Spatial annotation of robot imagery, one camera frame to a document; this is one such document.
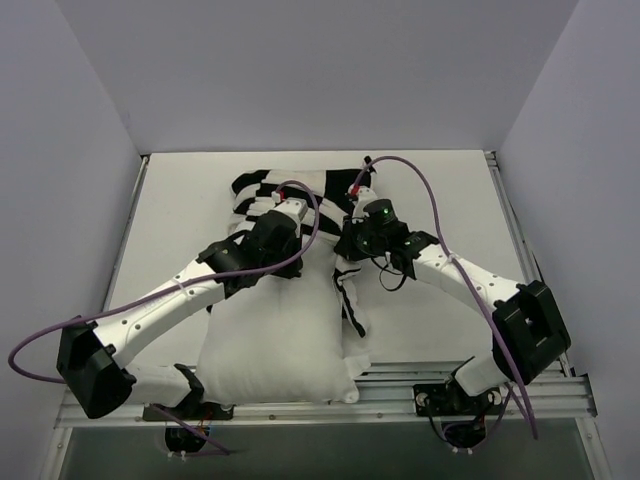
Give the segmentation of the white pillow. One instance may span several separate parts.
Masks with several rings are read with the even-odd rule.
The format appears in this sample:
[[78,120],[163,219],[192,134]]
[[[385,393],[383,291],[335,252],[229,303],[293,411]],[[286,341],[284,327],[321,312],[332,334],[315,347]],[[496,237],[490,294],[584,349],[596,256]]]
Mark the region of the white pillow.
[[317,240],[298,278],[262,278],[213,306],[196,376],[221,405],[358,401],[355,379],[370,361],[343,351],[336,255]]

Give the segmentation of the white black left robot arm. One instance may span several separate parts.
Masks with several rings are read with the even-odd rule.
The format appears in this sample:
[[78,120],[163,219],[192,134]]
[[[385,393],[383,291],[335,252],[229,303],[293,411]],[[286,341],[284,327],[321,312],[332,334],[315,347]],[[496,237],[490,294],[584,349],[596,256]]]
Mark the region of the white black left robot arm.
[[105,320],[63,328],[57,369],[90,419],[126,403],[157,404],[179,419],[199,411],[205,388],[187,366],[141,366],[135,357],[196,312],[229,299],[279,272],[299,275],[307,206],[286,200],[255,222],[214,242],[148,296]]

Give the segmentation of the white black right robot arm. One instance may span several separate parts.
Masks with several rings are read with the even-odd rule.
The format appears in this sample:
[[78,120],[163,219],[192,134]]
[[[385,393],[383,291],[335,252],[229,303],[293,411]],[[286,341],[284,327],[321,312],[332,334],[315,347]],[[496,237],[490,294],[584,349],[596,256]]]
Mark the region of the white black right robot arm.
[[438,288],[484,316],[491,328],[490,353],[473,357],[452,372],[443,390],[450,409],[467,412],[481,394],[507,382],[530,384],[569,349],[569,332],[544,282],[518,283],[446,250],[437,237],[410,230],[397,218],[391,201],[369,188],[361,187],[349,198],[354,210],[344,218],[335,247],[339,265],[334,284],[343,311],[356,328],[364,325],[347,281],[365,260],[384,260],[384,268],[403,281]]

